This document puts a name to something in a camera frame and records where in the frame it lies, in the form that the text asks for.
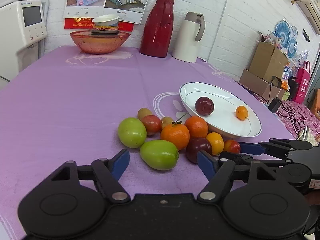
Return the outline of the black power adapter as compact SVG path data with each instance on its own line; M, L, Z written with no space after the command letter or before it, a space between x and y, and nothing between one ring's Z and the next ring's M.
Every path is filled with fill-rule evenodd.
M280 106L281 100L279 98L273 98L267 108L271 113L276 113Z

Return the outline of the purple tablecloth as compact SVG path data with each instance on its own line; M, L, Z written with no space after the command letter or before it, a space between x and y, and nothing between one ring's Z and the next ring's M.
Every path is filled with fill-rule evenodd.
M182 116L178 91L187 82L219 86L249 105L263 126L253 142L291 138L262 103L203 60L149 57L126 47L108 55L57 48L1 90L1 239L24 237L20 200L61 164L88 165L118 153L121 120L143 107Z

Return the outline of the large orange mandarin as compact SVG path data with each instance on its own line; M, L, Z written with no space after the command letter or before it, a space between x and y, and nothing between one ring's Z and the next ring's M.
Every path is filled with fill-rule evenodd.
M162 129L160 139L173 143L180 151L189 144L190 133L183 124L168 124Z

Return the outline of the dark red plum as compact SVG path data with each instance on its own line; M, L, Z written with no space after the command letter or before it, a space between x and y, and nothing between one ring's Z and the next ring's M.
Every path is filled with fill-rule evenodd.
M195 102L196 112L201 116L209 116L214 111L214 103L208 97L202 96Z
M212 153L212 146L211 146L211 143L206 138L196 137L189 141L185 149L185 155L190 162L196 164L197 153L200 150L204 150L207 153Z

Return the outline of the green apple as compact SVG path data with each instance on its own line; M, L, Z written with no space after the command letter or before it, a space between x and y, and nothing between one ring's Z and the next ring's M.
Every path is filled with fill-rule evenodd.
M179 159L177 147L166 140L150 140L140 148L140 157L151 168L159 171L173 169Z
M118 137L126 147L140 148L146 140L147 131L139 119L129 117L119 124Z

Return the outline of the yellow-orange kumquat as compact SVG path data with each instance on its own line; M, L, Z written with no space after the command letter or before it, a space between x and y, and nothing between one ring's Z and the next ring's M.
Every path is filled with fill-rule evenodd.
M224 149L224 140L219 133L212 132L206 136L212 146L212 155L219 155Z

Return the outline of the pink gift bag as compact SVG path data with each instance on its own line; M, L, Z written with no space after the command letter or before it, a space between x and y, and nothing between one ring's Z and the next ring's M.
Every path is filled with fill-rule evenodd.
M298 83L298 89L293 98L294 102L302 103L305 99L308 85L310 82L311 63L305 61L303 67L299 68L297 72L296 83Z

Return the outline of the blue decorative fans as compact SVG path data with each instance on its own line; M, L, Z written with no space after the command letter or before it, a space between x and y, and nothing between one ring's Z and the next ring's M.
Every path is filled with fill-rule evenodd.
M286 20L280 20L272 31L280 43L280 48L285 52L288 59L304 62L308 59L308 51L298 53L298 29L295 25L289 25Z

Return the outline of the red cherry tomato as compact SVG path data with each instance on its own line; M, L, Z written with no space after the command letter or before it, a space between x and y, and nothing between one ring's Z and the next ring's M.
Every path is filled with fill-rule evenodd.
M155 115L147 115L141 119L141 122L146 128L148 136L153 136L162 129L161 120Z

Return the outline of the brown-green longan fruit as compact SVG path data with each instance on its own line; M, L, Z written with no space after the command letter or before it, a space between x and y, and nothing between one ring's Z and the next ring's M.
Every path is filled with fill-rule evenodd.
M145 116L152 115L152 111L148 108L141 108L137 113L137 118L142 120Z

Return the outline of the cardboard boxes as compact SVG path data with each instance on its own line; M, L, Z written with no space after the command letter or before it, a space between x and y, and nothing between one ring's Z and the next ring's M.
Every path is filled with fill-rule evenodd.
M239 83L255 92L267 102L282 98L281 77L289 59L275 46L258 42L252 62L244 69Z

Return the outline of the white thermos jug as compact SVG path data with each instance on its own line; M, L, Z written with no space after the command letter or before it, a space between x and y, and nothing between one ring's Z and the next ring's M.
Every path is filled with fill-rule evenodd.
M180 26L172 57L180 61L195 63L206 23L200 13L188 12Z

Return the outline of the orange glass bowl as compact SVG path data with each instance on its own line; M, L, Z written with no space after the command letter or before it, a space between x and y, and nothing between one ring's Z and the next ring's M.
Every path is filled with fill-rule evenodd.
M109 54L120 48L130 37L129 33L120 31L117 35L94 35L91 30L74 31L71 39L84 53Z

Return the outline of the leopard pattern blanket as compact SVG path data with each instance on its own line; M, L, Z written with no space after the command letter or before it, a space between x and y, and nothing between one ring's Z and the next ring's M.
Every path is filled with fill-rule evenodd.
M285 90L272 86L268 82L263 84L262 87L249 88L247 85L243 85L243 87L265 107L273 98L281 98L285 93ZM319 120L303 104L282 100L278 110L273 115L294 138L308 139L319 144Z

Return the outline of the small orange kumquat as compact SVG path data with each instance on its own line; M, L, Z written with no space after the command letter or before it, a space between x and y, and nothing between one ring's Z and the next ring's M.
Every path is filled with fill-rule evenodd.
M235 115L239 120L244 121L248 118L248 110L245 106L238 106Z

